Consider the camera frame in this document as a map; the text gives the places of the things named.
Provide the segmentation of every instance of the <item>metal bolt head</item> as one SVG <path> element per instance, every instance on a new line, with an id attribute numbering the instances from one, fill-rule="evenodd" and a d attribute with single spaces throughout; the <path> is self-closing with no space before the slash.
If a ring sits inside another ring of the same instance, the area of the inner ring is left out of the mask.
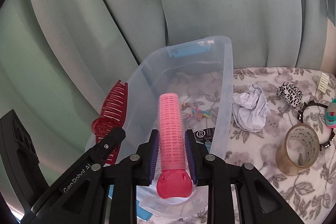
<path id="1" fill-rule="evenodd" d="M 205 156 L 205 159 L 208 160 L 208 161 L 213 161 L 213 160 L 215 160 L 215 158 L 216 157 L 213 154 L 207 154 Z"/>
<path id="2" fill-rule="evenodd" d="M 252 163 L 247 162 L 244 164 L 244 168 L 247 170 L 252 170 L 254 168 L 254 165 Z"/>
<path id="3" fill-rule="evenodd" d="M 137 160 L 140 159 L 140 156 L 139 156 L 138 154 L 133 154 L 133 155 L 130 155 L 130 156 L 129 156 L 129 159 L 130 159 L 131 161 L 137 161 Z"/>
<path id="4" fill-rule="evenodd" d="M 92 169 L 93 171 L 98 171 L 98 170 L 100 170 L 100 168 L 101 168 L 101 165 L 100 165 L 100 164 L 93 164 L 93 165 L 91 166 L 91 169 Z"/>

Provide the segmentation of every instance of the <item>clear tape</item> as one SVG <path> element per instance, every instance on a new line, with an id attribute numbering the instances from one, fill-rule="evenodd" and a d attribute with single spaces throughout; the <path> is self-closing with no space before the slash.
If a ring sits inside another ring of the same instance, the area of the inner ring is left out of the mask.
<path id="1" fill-rule="evenodd" d="M 296 164 L 288 155 L 287 142 L 291 139 L 300 141 L 305 147 L 306 157 L 303 165 Z M 276 154 L 278 168 L 285 175 L 297 175 L 316 162 L 319 152 L 320 142 L 315 130 L 307 124 L 298 123 L 288 130 L 285 139 L 278 146 Z"/>

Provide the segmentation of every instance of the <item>fabric surface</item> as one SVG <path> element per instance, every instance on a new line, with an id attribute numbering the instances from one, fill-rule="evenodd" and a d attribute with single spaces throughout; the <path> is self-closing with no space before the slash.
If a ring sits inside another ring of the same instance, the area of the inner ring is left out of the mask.
<path id="1" fill-rule="evenodd" d="M 242 165 L 251 162 L 268 179 L 275 189 L 284 197 L 290 206 L 301 217 L 304 223 L 320 224 L 336 203 L 336 141 L 332 146 L 320 152 L 315 164 L 296 176 L 286 176 L 277 167 L 275 155 L 278 144 L 284 139 L 287 131 L 299 123 L 297 111 L 289 106 L 284 98 L 276 96 L 277 88 L 288 81 L 303 93 L 302 102 L 314 100 L 328 105 L 336 97 L 336 78 L 330 75 L 325 95 L 317 90 L 321 72 L 298 68 L 244 68 L 234 70 L 234 92 L 248 91 L 251 84 L 262 87 L 271 113 L 266 117 L 266 125 L 256 133 L 238 128 L 231 117 L 231 129 L 227 144 L 226 162 Z M 186 128 L 194 131 L 213 127 L 218 113 L 220 89 L 217 79 L 219 72 L 205 75 L 185 75 L 178 73 L 169 85 L 167 92 L 178 92 L 198 86 L 201 89 L 190 89 L 188 96 L 180 98 L 182 102 L 193 102 L 201 110 L 211 113 L 210 118 L 196 117 L 184 123 Z M 190 108 L 182 109 L 182 116 L 188 115 Z M 330 128 L 324 123 L 325 109 L 310 107 L 304 113 L 304 122 L 316 131 L 320 142 L 329 138 Z M 152 216 L 148 221 L 152 224 L 172 223 L 206 223 L 207 209 L 189 218 L 169 220 Z M 238 223 L 238 211 L 235 205 L 235 218 Z"/>

